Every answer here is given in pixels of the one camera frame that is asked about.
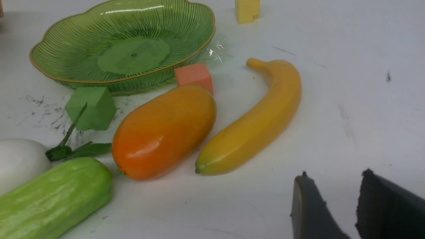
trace gold rim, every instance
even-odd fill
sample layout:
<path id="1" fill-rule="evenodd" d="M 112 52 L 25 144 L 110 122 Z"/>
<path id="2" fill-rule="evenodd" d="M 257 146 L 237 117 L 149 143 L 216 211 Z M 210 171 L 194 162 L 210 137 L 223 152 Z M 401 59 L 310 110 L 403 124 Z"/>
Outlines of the gold rim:
<path id="1" fill-rule="evenodd" d="M 88 13 L 89 11 L 91 11 L 92 9 L 94 9 L 94 8 L 96 8 L 96 7 L 98 7 L 98 6 L 100 6 L 100 5 L 103 5 L 103 4 L 106 4 L 106 3 L 108 3 L 108 2 L 113 2 L 113 1 L 115 1 L 115 0 L 108 0 L 108 1 L 106 1 L 106 2 L 104 2 L 104 3 L 100 3 L 100 4 L 97 4 L 96 6 L 94 6 L 94 7 L 91 7 L 90 9 L 88 9 L 87 11 L 85 11 L 85 12 L 83 12 L 83 13 L 80 13 L 80 14 L 75 14 L 75 15 L 72 15 L 72 16 L 69 16 L 69 17 L 66 17 L 66 18 L 63 18 L 63 19 L 61 19 L 61 20 L 59 20 L 59 21 L 57 21 L 57 22 L 55 22 L 52 26 L 50 26 L 48 29 L 47 29 L 47 31 L 44 33 L 44 35 L 43 35 L 43 38 L 41 39 L 41 41 L 40 42 L 38 42 L 35 46 L 33 46 L 32 48 L 31 48 L 31 51 L 29 52 L 29 60 L 30 60 L 30 62 L 31 62 L 31 64 L 38 70 L 38 71 L 40 71 L 41 73 L 43 73 L 45 76 L 47 76 L 48 78 L 50 78 L 50 79 L 52 79 L 52 80 L 56 80 L 56 81 L 60 81 L 60 82 L 66 82 L 66 83 L 77 83 L 77 84 L 103 84 L 103 85 L 106 85 L 106 84 L 112 84 L 112 83 L 118 83 L 118 82 L 121 82 L 121 81 L 126 81 L 126 80 L 132 80 L 132 79 L 135 79 L 135 78 L 139 78 L 139 77 L 143 77 L 143 76 L 147 76 L 147 75 L 150 75 L 150 74 L 154 74 L 154 73 L 156 73 L 156 72 L 159 72 L 159 71 L 163 71 L 163 70 L 166 70 L 166 69 L 169 69 L 169 68 L 172 68 L 172 67 L 174 67 L 174 66 L 176 66 L 176 65 L 179 65 L 179 64 L 182 64 L 183 62 L 185 62 L 185 61 L 187 61 L 187 60 L 189 60 L 190 58 L 192 58 L 193 56 L 195 56 L 196 54 L 198 54 L 202 49 L 204 49 L 210 42 L 211 42 L 211 40 L 213 39 L 213 37 L 214 37 L 214 35 L 215 35 L 215 15 L 214 15 L 214 12 L 213 12 L 213 10 L 209 7 L 209 6 L 207 6 L 207 5 L 205 5 L 205 4 L 202 4 L 202 3 L 191 3 L 189 0 L 184 0 L 185 2 L 188 2 L 189 4 L 195 4 L 195 5 L 201 5 L 201 6 L 204 6 L 204 7 L 206 7 L 210 12 L 211 12 L 211 14 L 212 14 L 212 33 L 211 33 L 211 35 L 210 35 L 210 37 L 208 38 L 208 40 L 200 47 L 200 48 L 198 48 L 196 51 L 194 51 L 190 56 L 188 56 L 188 57 L 186 57 L 185 59 L 183 59 L 183 60 L 181 60 L 181 61 L 179 61 L 179 62 L 177 62 L 177 63 L 175 63 L 175 64 L 172 64 L 172 65 L 169 65 L 169 66 L 167 66 L 167 67 L 163 67 L 163 68 L 161 68 L 161 69 L 158 69 L 158 70 L 154 70 L 154 71 L 151 71 L 151 72 L 147 72 L 147 73 L 144 73 L 144 74 L 139 74 L 139 75 L 136 75 L 136 76 L 132 76 L 132 77 L 127 77 L 127 78 L 122 78 L 122 79 L 118 79 L 118 80 L 111 80 L 111 81 L 83 81 L 83 80 L 67 80 L 67 79 L 61 79 L 61 78 L 57 78 L 57 77 L 54 77 L 54 76 L 51 76 L 51 75 L 49 75 L 47 72 L 45 72 L 41 67 L 39 67 L 35 62 L 34 62 L 34 60 L 32 59 L 32 53 L 33 53 L 33 51 L 34 51 L 34 49 L 36 48 L 36 47 L 38 47 L 38 45 L 40 45 L 41 43 L 43 43 L 44 42 L 44 40 L 45 40 L 45 37 L 46 37 L 46 35 L 47 35 L 47 33 L 56 25 L 56 24 L 58 24 L 58 23 L 60 23 L 60 22 L 62 22 L 63 20 L 66 20 L 66 19 L 69 19 L 69 18 L 71 18 L 71 17 L 76 17 L 76 16 L 80 16 L 80 15 L 84 15 L 84 14 L 86 14 L 86 13 Z"/>

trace bowl base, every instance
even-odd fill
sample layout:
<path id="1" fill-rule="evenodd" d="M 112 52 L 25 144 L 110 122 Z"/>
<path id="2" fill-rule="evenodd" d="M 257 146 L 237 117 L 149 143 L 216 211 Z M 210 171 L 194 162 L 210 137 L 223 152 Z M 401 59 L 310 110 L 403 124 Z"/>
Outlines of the bowl base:
<path id="1" fill-rule="evenodd" d="M 160 65 L 169 53 L 170 46 L 162 39 L 133 37 L 104 50 L 97 65 L 113 74 L 141 74 Z"/>

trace white artificial vegetable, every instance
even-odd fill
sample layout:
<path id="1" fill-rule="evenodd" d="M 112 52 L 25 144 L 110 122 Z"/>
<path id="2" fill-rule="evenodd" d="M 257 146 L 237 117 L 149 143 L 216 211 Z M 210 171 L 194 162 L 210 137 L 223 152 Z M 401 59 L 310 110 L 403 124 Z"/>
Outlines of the white artificial vegetable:
<path id="1" fill-rule="evenodd" d="M 0 139 L 0 196 L 51 169 L 46 151 L 30 139 Z"/>

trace yellow sponge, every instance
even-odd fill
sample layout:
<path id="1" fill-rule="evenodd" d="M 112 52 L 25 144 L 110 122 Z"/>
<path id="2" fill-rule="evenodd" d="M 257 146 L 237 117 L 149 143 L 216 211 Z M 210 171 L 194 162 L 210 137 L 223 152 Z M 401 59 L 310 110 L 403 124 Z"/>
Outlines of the yellow sponge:
<path id="1" fill-rule="evenodd" d="M 235 8 L 239 24 L 252 23 L 260 14 L 260 0 L 235 0 Z"/>

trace pink foam block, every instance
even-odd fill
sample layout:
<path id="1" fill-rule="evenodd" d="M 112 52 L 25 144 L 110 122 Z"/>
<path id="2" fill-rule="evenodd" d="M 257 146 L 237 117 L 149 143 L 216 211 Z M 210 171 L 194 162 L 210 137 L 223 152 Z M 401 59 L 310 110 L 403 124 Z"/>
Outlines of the pink foam block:
<path id="1" fill-rule="evenodd" d="M 214 94 L 211 74 L 203 63 L 175 68 L 174 74 L 178 86 L 197 84 Z"/>

